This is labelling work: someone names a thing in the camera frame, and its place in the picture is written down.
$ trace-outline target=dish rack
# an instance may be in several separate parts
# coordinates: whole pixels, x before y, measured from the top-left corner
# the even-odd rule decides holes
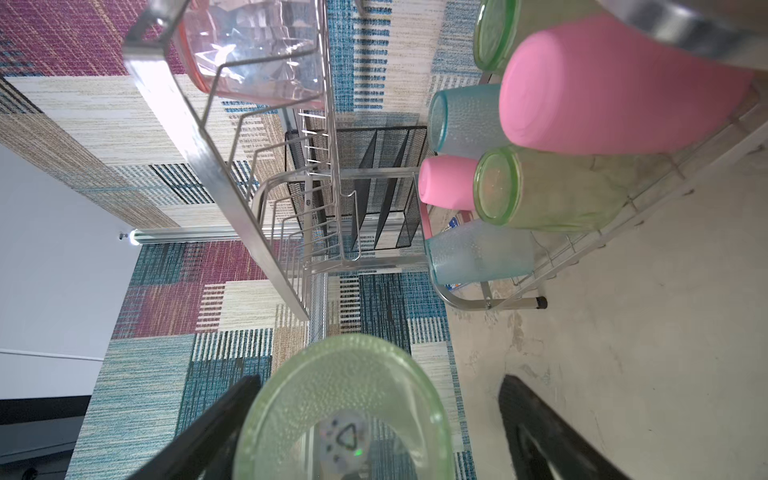
[[[301,101],[270,105],[241,114],[233,143],[228,145],[229,154],[226,157],[222,155],[206,131],[222,70],[273,61],[285,56],[220,65],[207,103],[202,114],[198,114],[176,82],[166,58],[171,38],[189,1],[150,0],[125,38],[123,55],[126,69],[176,148],[208,189],[290,312],[300,322],[308,322],[310,342],[323,338],[327,327],[329,273],[428,266],[424,253],[362,255],[359,247],[362,219],[354,216],[350,222],[337,214],[343,206],[349,206],[350,202],[355,212],[360,211],[357,181],[400,178],[408,179],[411,185],[416,185],[418,168],[339,167],[326,0],[313,0],[319,26],[317,45],[308,51],[291,54],[293,57],[319,55],[323,93]],[[159,35],[145,38],[158,27],[161,29]],[[756,100],[744,112],[734,116],[733,121],[711,139],[684,152],[661,156],[668,163],[668,171],[631,196],[627,206],[609,227],[594,233],[558,236],[559,243],[534,234],[540,250],[536,270],[528,276],[510,279],[508,283],[511,284],[511,294],[496,297],[498,292],[495,294],[494,290],[500,290],[497,282],[481,283],[482,298],[465,299],[449,291],[446,286],[436,284],[433,277],[436,291],[447,304],[461,310],[545,308],[546,299],[543,297],[524,295],[563,268],[577,263],[585,254],[602,247],[621,231],[642,223],[667,201],[688,193],[705,177],[733,164],[765,142],[768,138],[768,106],[762,90],[756,88],[756,91],[760,93]],[[243,122],[248,117],[281,108],[298,107],[300,103],[318,99],[322,99],[324,111],[296,111],[301,123],[300,135],[255,150],[249,173],[244,175],[236,167],[234,155]],[[305,164],[261,181],[258,188],[255,188],[255,166],[260,159],[263,161],[263,155],[267,151],[284,149],[294,144],[300,144],[306,152]],[[721,147],[722,152],[712,152]],[[697,166],[695,171],[692,170],[693,166]],[[671,184],[670,181],[675,179],[678,182]],[[351,191],[343,191],[343,181],[347,180],[353,180],[355,184]],[[290,191],[293,193],[286,188],[287,184],[292,184]],[[296,185],[303,185],[303,188],[297,190]],[[411,189],[408,202],[418,204],[422,229],[425,238],[429,238],[432,235],[429,215],[426,205],[418,198],[417,190],[414,187]],[[297,204],[303,205],[303,211],[294,210]],[[289,211],[283,206],[289,207],[294,214],[279,213]]]

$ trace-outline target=clear plastic container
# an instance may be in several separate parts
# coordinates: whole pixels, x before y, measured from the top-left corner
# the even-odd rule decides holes
[[[596,0],[482,0],[475,24],[475,65],[503,73],[530,34],[602,11]]]
[[[572,156],[503,147],[475,172],[475,210],[494,225],[588,232],[608,225],[627,203],[634,157]]]
[[[429,105],[429,144],[440,154],[478,160],[509,145],[498,116],[499,84],[441,90]]]
[[[208,93],[224,63],[291,55],[317,46],[314,4],[266,0],[192,2],[174,37],[181,61],[192,82]],[[300,106],[322,108],[322,64],[315,51],[247,65],[225,67],[216,95],[276,105],[307,100]]]
[[[435,280],[442,285],[484,282],[533,271],[531,232],[473,220],[425,243]]]
[[[309,445],[320,472],[308,472]],[[452,480],[453,458],[445,409],[424,371],[397,346],[355,333],[314,343],[266,382],[243,424],[233,478],[342,478],[358,468],[392,472],[394,462],[407,478]]]

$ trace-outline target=textured plastic cup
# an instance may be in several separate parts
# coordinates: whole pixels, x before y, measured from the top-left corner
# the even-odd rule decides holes
[[[438,233],[425,244],[442,285],[485,282],[533,271],[531,232],[473,220]]]
[[[392,428],[421,480],[453,478],[451,431],[435,387],[410,355],[358,333],[314,343],[277,369],[243,424],[233,478],[306,480],[306,459],[294,445],[345,410]]]
[[[504,73],[499,112],[507,138],[522,147],[671,152],[722,125],[752,78],[593,15],[522,42]]]
[[[475,173],[475,210],[494,225],[589,232],[608,225],[635,182],[632,157],[565,156],[503,147]]]
[[[473,210],[478,161],[454,155],[425,158],[419,169],[422,202],[449,210]]]
[[[498,118],[498,84],[441,90],[429,105],[429,144],[440,154],[478,160],[509,144]]]
[[[601,11],[595,0],[482,0],[475,24],[475,65],[503,73],[530,34]]]
[[[306,101],[297,107],[323,108],[322,65],[316,48],[318,24],[306,2],[231,0],[192,2],[174,36],[194,85],[205,93],[219,67],[242,60],[293,55],[280,60],[222,68],[216,95],[259,104]]]

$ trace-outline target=multicolored rug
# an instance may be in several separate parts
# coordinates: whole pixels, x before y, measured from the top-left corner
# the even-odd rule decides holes
[[[474,480],[448,319],[427,273],[344,273],[327,284],[329,334],[368,333],[413,356],[448,414],[456,478]],[[241,242],[143,246],[67,478],[125,478],[240,377],[268,379],[306,332]],[[410,472],[388,468],[373,478]]]

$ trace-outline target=green plastic cup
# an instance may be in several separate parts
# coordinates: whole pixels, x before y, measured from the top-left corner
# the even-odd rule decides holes
[[[602,12],[595,0],[482,0],[475,23],[475,65],[502,73],[530,34]]]
[[[518,147],[483,155],[475,172],[475,210],[494,225],[590,232],[608,225],[635,182],[633,157],[579,157]]]
[[[370,432],[385,423],[399,439],[394,449],[400,449],[400,455],[407,452],[420,480],[454,478],[451,432],[435,387],[406,352],[358,333],[314,343],[277,369],[243,424],[233,478],[306,480],[318,473],[310,472],[308,465],[320,468],[321,478],[336,478],[318,460],[324,448],[311,453],[320,442],[312,447],[312,442],[302,441],[313,427],[325,428],[335,415],[369,419]],[[352,455],[363,454],[352,438],[347,429],[338,440],[354,445]],[[376,471],[372,462],[390,460],[371,455],[368,467]]]

